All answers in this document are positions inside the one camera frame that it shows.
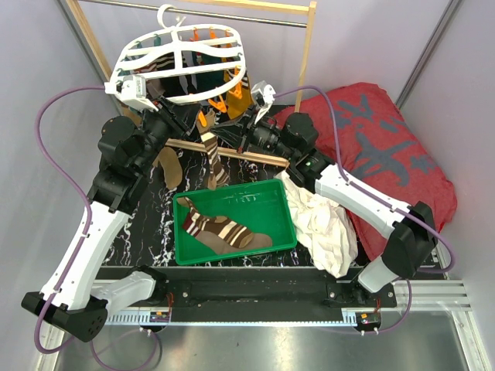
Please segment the tan brown sock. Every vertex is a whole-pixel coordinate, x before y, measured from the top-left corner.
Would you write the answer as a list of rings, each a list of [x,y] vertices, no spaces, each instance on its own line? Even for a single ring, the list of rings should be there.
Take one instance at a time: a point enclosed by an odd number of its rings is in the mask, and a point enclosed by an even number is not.
[[[183,180],[183,168],[173,148],[165,146],[158,153],[153,165],[155,167],[162,167],[164,182],[168,189],[176,189],[181,184]]]

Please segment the orange clip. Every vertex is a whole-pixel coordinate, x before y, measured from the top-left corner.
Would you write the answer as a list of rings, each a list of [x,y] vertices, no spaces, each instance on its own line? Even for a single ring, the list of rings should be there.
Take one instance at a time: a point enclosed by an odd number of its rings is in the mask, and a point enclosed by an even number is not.
[[[207,127],[207,120],[206,120],[206,117],[202,111],[200,111],[198,113],[197,121],[198,121],[200,127],[202,127],[202,128]]]

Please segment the brown white striped sock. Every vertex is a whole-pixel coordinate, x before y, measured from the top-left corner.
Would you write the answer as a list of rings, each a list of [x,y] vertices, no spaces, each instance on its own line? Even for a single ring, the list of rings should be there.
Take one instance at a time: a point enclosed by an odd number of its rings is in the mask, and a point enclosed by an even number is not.
[[[210,174],[207,180],[207,188],[215,190],[217,188],[227,186],[230,181],[230,176],[224,169],[218,152],[217,136],[213,134],[211,128],[215,124],[215,112],[212,108],[205,114],[207,127],[202,128],[199,123],[196,123],[200,133],[200,139],[206,149],[207,159],[210,165]]]

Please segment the white round clip hanger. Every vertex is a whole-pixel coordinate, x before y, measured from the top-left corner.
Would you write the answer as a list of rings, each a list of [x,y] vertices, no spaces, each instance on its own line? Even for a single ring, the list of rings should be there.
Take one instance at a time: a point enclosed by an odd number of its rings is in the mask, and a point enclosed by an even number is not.
[[[172,5],[164,4],[157,11],[160,29],[139,36],[121,51],[110,79],[104,83],[104,91],[118,99],[117,83],[127,75],[140,75],[147,83],[153,80],[186,77],[218,70],[232,71],[234,75],[220,87],[196,94],[182,94],[169,98],[174,104],[191,104],[204,100],[213,102],[215,97],[226,94],[235,87],[247,72],[244,47],[240,33],[220,24],[183,25],[178,17],[176,24],[166,25],[163,16]],[[216,64],[184,67],[186,51],[220,58]]]

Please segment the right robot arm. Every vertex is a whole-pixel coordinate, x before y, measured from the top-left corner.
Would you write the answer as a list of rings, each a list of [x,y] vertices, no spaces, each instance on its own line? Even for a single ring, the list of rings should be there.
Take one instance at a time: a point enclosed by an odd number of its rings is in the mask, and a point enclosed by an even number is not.
[[[412,278],[438,243],[431,208],[386,196],[339,168],[316,148],[319,137],[308,114],[291,114],[283,128],[274,121],[244,115],[232,127],[233,148],[243,153],[273,154],[288,160],[288,174],[297,185],[331,199],[359,216],[385,238],[381,255],[355,278],[351,297],[371,305],[379,290],[398,278]]]

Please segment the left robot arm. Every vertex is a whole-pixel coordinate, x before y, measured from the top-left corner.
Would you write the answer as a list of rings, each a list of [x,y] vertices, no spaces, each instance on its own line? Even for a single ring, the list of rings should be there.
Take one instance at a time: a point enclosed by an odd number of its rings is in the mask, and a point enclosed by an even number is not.
[[[148,188],[154,161],[171,138],[185,138],[196,127],[201,106],[164,98],[145,111],[140,125],[117,116],[101,129],[99,171],[80,226],[53,276],[40,291],[28,292],[21,306],[40,321],[82,342],[92,341],[108,317],[139,302],[164,302],[167,277],[141,266],[104,289],[93,287],[103,259]]]

